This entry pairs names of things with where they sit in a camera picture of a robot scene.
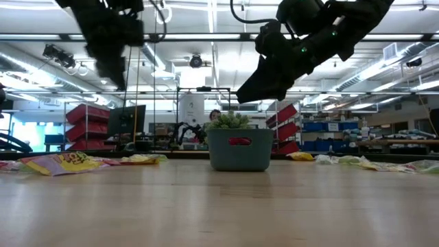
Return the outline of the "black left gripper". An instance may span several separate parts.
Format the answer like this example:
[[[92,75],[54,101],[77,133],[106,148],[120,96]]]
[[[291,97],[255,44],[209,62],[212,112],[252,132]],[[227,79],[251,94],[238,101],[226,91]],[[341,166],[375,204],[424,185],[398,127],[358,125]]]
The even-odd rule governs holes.
[[[86,41],[88,55],[96,59],[95,68],[101,78],[113,79],[118,91],[126,90],[124,72],[125,57],[115,59],[106,56],[120,56],[128,45],[140,47],[143,44],[143,21],[139,19],[142,5],[77,5],[74,16]]]

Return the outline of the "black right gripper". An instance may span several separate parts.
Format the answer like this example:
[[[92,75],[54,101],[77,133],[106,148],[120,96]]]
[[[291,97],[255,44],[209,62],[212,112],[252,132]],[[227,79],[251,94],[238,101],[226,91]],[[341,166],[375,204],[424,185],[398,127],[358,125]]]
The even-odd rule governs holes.
[[[345,34],[338,29],[323,29],[304,39],[286,39],[284,57],[259,56],[256,70],[237,91],[240,104],[265,99],[285,99],[286,90],[296,79],[337,55],[345,61]]]

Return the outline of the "blue-grey plastic bin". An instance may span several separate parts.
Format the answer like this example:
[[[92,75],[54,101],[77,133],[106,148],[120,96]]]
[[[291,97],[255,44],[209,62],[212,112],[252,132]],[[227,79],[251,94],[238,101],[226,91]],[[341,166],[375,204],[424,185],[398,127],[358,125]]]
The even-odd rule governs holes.
[[[270,129],[210,129],[206,131],[211,167],[221,172],[264,172],[270,166],[274,131]],[[248,146],[231,146],[231,137],[247,137]]]

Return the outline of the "red bin shelving rack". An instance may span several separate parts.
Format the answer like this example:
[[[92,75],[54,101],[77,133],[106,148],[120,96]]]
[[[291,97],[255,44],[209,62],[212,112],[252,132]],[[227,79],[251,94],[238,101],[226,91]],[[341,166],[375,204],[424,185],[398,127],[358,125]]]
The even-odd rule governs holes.
[[[80,104],[66,114],[72,127],[65,132],[71,146],[68,150],[109,150],[105,145],[110,111],[86,104]]]
[[[266,127],[274,131],[273,154],[291,154],[299,151],[296,140],[296,134],[299,131],[295,118],[297,113],[294,105],[289,104],[266,120]]]

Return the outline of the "black computer monitor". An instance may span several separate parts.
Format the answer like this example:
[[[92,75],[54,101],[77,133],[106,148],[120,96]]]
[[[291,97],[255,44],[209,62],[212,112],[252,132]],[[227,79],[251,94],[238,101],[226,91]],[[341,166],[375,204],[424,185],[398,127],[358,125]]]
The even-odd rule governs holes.
[[[145,105],[110,110],[107,135],[144,132],[145,111]]]

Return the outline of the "artificial green potted plant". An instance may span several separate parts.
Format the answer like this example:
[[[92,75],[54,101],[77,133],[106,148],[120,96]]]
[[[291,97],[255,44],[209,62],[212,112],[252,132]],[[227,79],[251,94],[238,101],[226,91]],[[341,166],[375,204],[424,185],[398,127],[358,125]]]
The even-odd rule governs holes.
[[[205,124],[205,129],[248,129],[250,127],[249,121],[247,115],[229,111],[224,114],[221,113],[214,121],[209,120],[209,122]]]

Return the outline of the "blue bin shelving rack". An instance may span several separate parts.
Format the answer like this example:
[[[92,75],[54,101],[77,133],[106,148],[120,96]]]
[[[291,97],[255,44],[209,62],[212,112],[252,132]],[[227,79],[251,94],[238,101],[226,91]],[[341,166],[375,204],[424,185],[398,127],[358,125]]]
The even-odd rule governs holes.
[[[302,124],[302,151],[346,152],[360,134],[352,121],[308,121]]]

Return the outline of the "white round pillar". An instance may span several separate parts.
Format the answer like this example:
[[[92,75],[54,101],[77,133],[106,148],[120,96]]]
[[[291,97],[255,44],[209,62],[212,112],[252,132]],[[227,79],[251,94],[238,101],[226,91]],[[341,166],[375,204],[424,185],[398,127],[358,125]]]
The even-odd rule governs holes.
[[[190,126],[201,126],[204,123],[204,95],[183,95],[179,103],[179,119]]]

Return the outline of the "white LED light bar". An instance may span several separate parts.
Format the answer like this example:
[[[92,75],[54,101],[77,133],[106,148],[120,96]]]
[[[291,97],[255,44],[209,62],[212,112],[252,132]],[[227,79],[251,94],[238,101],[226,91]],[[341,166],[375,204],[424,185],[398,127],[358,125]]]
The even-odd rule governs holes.
[[[164,41],[213,41],[249,42],[257,37],[255,33],[216,33],[216,34],[167,34]],[[14,42],[84,42],[81,34],[0,34],[0,41]],[[425,34],[368,34],[362,42],[439,42],[439,33]]]

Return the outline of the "wooden workbench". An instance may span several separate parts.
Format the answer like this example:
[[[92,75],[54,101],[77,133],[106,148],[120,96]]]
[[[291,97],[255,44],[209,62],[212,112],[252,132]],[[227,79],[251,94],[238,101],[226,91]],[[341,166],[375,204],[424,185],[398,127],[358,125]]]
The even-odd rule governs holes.
[[[435,139],[374,139],[357,141],[355,145],[362,153],[428,155],[439,151],[439,140]]]

